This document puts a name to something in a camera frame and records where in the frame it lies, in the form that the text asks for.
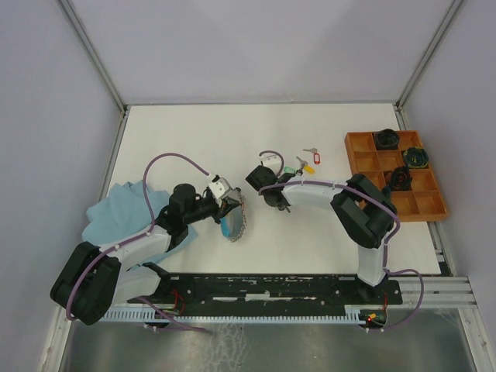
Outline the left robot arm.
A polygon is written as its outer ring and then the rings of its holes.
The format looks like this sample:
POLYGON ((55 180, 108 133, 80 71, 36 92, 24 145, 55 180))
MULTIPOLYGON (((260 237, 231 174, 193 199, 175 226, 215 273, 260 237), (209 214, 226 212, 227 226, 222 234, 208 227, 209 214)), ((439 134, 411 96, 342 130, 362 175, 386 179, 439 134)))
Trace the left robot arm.
POLYGON ((210 183, 202 194, 190 184, 179 184, 142 231, 103 246, 79 243, 50 290, 51 300, 65 309, 69 319, 87 326, 102 319, 113 305, 134 298, 167 300, 171 276, 152 260, 178 248, 190 225, 205 219, 220 226, 227 240, 237 241, 246 225, 240 188, 230 187, 223 178, 210 183))

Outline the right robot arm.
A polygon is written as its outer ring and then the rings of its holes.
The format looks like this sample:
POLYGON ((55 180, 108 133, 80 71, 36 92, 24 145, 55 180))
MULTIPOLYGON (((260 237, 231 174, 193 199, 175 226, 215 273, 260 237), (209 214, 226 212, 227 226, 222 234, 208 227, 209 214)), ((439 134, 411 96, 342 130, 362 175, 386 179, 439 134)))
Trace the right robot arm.
POLYGON ((246 181, 266 204, 280 211, 296 205, 333 210, 357 245, 356 296, 373 303, 383 295, 388 245, 401 226, 387 189, 377 188, 364 174, 354 174, 341 183, 290 173, 278 177, 263 165, 252 170, 246 181))

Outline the yellow key tag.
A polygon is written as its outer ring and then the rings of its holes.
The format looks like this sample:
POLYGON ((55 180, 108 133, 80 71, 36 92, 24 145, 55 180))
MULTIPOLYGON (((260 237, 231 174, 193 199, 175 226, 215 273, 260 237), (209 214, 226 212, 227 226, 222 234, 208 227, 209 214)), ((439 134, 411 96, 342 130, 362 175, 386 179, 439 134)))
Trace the yellow key tag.
POLYGON ((304 166, 304 170, 309 173, 309 174, 314 174, 315 173, 315 169, 310 167, 309 165, 305 165, 304 166))

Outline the silver key on yellow tag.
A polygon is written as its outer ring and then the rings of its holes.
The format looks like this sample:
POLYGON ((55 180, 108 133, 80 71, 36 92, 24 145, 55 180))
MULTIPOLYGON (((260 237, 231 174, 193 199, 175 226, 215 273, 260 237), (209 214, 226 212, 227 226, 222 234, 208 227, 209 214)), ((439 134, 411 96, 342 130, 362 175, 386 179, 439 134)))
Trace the silver key on yellow tag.
POLYGON ((307 162, 306 160, 303 160, 303 159, 301 159, 300 157, 296 157, 296 159, 297 159, 297 160, 299 161, 299 163, 300 163, 300 168, 303 168, 303 167, 305 167, 305 166, 307 166, 307 165, 308 165, 308 162, 307 162))

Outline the light blue cloth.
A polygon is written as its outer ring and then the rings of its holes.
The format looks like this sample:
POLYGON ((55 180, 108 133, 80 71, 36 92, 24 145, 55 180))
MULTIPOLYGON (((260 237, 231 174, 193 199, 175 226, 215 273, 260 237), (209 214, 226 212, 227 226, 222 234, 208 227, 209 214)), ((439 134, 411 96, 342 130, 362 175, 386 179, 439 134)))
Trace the light blue cloth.
MULTIPOLYGON (((167 191, 154 191, 146 186, 147 195, 155 217, 160 210, 169 204, 170 194, 167 191)), ((88 241, 95 246, 106 243, 120 242, 127 236, 139 233, 149 226, 150 213, 143 196, 143 180, 136 183, 114 184, 107 198, 86 211, 88 225, 82 232, 81 240, 88 241)), ((130 270, 135 270, 138 265, 146 262, 158 264, 162 260, 184 249, 198 238, 198 233, 193 227, 188 227, 188 236, 175 249, 147 257, 130 270)))

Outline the black orange scrunchie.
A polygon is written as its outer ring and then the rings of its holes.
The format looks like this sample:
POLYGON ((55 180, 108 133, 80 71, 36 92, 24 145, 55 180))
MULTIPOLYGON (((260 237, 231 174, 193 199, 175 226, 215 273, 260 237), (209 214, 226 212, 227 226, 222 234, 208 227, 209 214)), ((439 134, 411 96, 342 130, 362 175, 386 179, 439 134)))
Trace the black orange scrunchie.
POLYGON ((408 167, 397 167, 388 174, 386 181, 392 191, 410 191, 412 175, 408 167))

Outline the black scrunchie top compartment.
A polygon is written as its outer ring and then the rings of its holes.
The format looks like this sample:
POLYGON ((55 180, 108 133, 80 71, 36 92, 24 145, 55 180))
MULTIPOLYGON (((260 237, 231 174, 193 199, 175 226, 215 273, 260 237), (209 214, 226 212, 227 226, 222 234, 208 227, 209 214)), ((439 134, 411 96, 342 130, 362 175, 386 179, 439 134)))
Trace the black scrunchie top compartment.
POLYGON ((392 129, 383 129, 373 133, 377 150, 396 150, 400 141, 399 135, 392 129))

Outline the green yellow scrunchie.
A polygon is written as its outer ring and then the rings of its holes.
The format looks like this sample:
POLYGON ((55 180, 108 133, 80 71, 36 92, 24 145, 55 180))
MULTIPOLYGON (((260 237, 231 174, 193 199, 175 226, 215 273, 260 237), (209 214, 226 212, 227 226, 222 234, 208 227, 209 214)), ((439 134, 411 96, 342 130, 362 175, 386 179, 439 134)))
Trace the green yellow scrunchie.
POLYGON ((429 165, 429 155, 419 146, 409 147, 402 153, 405 166, 410 169, 426 169, 429 165))

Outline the wooden compartment tray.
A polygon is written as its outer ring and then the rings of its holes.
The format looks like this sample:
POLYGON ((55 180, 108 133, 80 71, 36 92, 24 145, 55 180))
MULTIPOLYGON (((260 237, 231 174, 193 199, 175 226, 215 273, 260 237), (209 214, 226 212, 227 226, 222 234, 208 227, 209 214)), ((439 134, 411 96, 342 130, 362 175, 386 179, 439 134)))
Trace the wooden compartment tray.
POLYGON ((416 131, 384 129, 345 137, 351 171, 390 193, 402 222, 439 222, 449 212, 416 131))

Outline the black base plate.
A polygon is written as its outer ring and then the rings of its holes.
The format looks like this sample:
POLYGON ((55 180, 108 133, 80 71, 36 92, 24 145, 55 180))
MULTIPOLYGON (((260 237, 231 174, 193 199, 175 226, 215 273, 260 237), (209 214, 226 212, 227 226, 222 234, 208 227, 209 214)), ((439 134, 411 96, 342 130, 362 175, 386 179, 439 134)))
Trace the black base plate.
POLYGON ((182 296, 187 302, 221 299, 322 299, 333 305, 401 305, 398 281, 370 287, 355 276, 336 274, 169 274, 151 298, 182 296))

